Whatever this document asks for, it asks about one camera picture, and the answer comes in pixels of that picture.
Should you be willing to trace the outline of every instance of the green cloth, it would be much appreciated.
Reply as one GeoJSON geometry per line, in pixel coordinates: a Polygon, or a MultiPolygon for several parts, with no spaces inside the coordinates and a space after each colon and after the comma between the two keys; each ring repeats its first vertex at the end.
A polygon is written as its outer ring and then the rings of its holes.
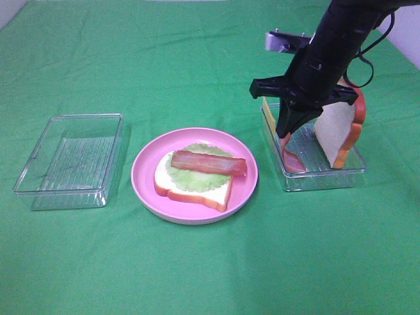
{"type": "Polygon", "coordinates": [[[388,41],[366,54],[368,172],[349,189],[284,192],[248,91],[291,60],[265,32],[312,34],[328,3],[30,1],[0,31],[0,314],[420,314],[418,69],[388,41]],[[109,204],[30,211],[12,187],[48,118],[112,112],[126,152],[109,204]],[[191,126],[259,165],[249,202],[203,226],[153,215],[130,179],[147,143],[191,126]]]}

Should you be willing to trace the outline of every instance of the cable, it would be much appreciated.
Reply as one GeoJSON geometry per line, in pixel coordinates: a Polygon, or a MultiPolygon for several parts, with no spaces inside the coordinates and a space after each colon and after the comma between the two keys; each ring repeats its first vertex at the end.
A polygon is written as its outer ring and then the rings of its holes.
{"type": "Polygon", "coordinates": [[[369,83],[371,83],[371,81],[373,80],[373,64],[370,60],[368,60],[367,58],[365,58],[363,55],[370,51],[372,48],[374,48],[374,46],[378,45],[380,42],[382,42],[387,36],[388,34],[391,32],[392,28],[394,27],[395,24],[395,13],[392,12],[390,14],[391,17],[391,21],[389,23],[389,27],[386,30],[386,32],[384,34],[382,34],[382,36],[380,38],[378,38],[376,41],[374,41],[372,44],[370,44],[369,46],[367,46],[364,50],[359,49],[357,55],[354,58],[359,58],[362,62],[364,62],[365,64],[369,65],[371,68],[371,75],[370,78],[366,81],[366,83],[364,83],[363,85],[355,85],[353,82],[350,81],[350,79],[348,78],[347,75],[347,70],[344,72],[343,74],[343,79],[344,81],[346,81],[346,83],[348,85],[350,85],[351,87],[356,87],[356,88],[361,88],[361,87],[365,87],[366,85],[368,85],[369,83]]]}

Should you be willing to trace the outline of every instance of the clear plastic container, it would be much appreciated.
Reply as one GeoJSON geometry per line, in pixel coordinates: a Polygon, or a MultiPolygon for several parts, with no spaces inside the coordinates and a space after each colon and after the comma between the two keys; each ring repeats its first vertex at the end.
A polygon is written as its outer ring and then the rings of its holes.
{"type": "MultiPolygon", "coordinates": [[[[277,117],[280,105],[278,103],[270,104],[269,108],[273,116],[277,117]]],[[[313,121],[295,131],[287,144],[287,149],[299,157],[299,160],[308,171],[304,173],[290,173],[286,171],[281,154],[280,140],[277,134],[273,135],[271,132],[268,122],[270,118],[264,113],[263,107],[261,107],[261,112],[264,122],[264,133],[270,145],[272,160],[282,188],[286,192],[348,188],[362,183],[362,175],[366,170],[366,163],[357,149],[353,147],[350,150],[344,168],[332,169],[316,139],[313,131],[313,121]]]]}
{"type": "Polygon", "coordinates": [[[121,114],[52,117],[14,193],[32,210],[104,207],[121,149],[121,114]]]}

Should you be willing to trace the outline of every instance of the white wall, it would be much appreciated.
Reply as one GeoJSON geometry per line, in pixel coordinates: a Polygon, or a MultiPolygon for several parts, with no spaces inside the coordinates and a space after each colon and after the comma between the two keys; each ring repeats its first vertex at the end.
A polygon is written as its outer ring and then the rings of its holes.
{"type": "MultiPolygon", "coordinates": [[[[390,18],[386,18],[379,31],[384,33],[389,21],[390,18]]],[[[387,38],[420,69],[420,5],[399,8],[395,12],[394,28],[387,38]]]]}
{"type": "Polygon", "coordinates": [[[0,0],[0,30],[27,2],[28,0],[0,0]]]}

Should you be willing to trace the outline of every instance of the bacon strip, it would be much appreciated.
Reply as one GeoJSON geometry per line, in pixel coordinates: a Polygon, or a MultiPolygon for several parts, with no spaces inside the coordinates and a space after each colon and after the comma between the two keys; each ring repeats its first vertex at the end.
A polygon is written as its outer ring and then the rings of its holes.
{"type": "Polygon", "coordinates": [[[175,151],[171,166],[202,173],[222,175],[244,175],[247,171],[246,160],[238,157],[214,156],[193,153],[187,150],[175,151]]]}

